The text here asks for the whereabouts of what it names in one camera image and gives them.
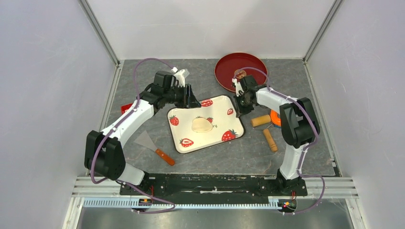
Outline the orange curved toy track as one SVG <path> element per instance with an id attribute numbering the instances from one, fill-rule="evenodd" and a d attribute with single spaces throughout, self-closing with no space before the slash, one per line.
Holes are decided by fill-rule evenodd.
<path id="1" fill-rule="evenodd" d="M 270 111 L 270 118 L 273 125 L 281 126 L 281 118 L 276 111 L 274 110 Z"/>

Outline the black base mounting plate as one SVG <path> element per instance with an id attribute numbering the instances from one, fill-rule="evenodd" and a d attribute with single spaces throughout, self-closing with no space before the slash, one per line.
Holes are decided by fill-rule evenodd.
<path id="1" fill-rule="evenodd" d="M 265 204 L 268 197 L 305 197 L 305 181 L 280 188 L 276 176 L 234 174 L 147 174 L 136 188 L 119 181 L 120 195 L 154 197 L 155 203 L 180 204 Z"/>

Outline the wooden dough roller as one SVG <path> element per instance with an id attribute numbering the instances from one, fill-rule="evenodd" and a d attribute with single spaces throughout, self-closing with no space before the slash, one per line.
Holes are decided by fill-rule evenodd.
<path id="1" fill-rule="evenodd" d="M 272 152 L 277 152 L 278 147 L 270 133 L 270 126 L 272 125 L 271 117 L 269 114 L 262 115 L 251 119 L 251 125 L 254 129 L 261 130 Z"/>

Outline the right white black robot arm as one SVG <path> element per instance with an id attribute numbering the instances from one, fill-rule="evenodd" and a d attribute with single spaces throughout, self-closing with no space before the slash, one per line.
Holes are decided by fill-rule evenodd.
<path id="1" fill-rule="evenodd" d="M 277 171 L 276 189 L 287 195 L 302 180 L 302 165 L 308 149 L 319 137 L 319 124 L 311 100 L 297 99 L 275 91 L 271 87 L 237 87 L 234 96 L 237 116 L 251 112 L 255 106 L 276 111 L 281 120 L 281 133 L 286 142 L 284 160 Z"/>

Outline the aluminium frame rail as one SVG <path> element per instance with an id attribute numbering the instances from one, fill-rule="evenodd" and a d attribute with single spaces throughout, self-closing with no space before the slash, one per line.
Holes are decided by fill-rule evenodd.
<path id="1" fill-rule="evenodd" d="M 348 177 L 326 177 L 324 181 L 307 178 L 295 191 L 280 194 L 271 191 L 265 183 L 269 178 L 247 176 L 234 178 L 246 188 L 220 188 L 211 186 L 169 193 L 169 185 L 155 185 L 149 195 L 142 195 L 115 181 L 95 185 L 88 177 L 78 177 L 72 197 L 84 207 L 155 209 L 289 209 L 298 200 L 358 199 L 354 182 Z"/>

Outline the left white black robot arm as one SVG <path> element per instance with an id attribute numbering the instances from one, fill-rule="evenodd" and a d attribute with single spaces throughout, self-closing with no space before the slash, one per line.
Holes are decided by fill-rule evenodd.
<path id="1" fill-rule="evenodd" d="M 85 167 L 89 169 L 94 184 L 110 179 L 130 183 L 139 195 L 149 191 L 150 182 L 145 179 L 146 172 L 126 163 L 123 146 L 144 122 L 166 104 L 174 104 L 182 109 L 201 107 L 190 84 L 181 87 L 151 83 L 113 124 L 87 135 Z"/>

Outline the white dough piece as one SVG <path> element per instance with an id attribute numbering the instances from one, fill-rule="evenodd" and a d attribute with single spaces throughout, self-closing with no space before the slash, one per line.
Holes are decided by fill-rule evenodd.
<path id="1" fill-rule="evenodd" d="M 192 121 L 192 131 L 196 133 L 206 133 L 213 129 L 213 125 L 203 117 L 197 117 Z"/>

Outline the white strawberry tray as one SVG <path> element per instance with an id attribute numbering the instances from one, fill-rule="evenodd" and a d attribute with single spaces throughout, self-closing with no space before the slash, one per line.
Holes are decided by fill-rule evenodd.
<path id="1" fill-rule="evenodd" d="M 172 139 L 180 154 L 236 140 L 245 133 L 229 96 L 208 98 L 200 104 L 199 108 L 172 108 L 167 113 Z"/>

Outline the round red plate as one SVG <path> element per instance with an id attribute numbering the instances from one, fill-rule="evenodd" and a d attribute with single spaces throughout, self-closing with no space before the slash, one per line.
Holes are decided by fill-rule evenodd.
<path id="1" fill-rule="evenodd" d="M 232 78 L 237 80 L 252 75 L 258 84 L 266 82 L 267 68 L 257 57 L 242 52 L 228 54 L 216 64 L 214 75 L 217 82 L 227 91 L 235 93 Z"/>

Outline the red toy brick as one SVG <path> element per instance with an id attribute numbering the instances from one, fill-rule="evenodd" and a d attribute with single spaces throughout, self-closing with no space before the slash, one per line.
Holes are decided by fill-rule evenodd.
<path id="1" fill-rule="evenodd" d="M 120 110 L 121 110 L 121 114 L 125 114 L 128 110 L 133 110 L 134 109 L 134 104 L 130 103 L 130 104 L 126 104 L 121 106 Z"/>

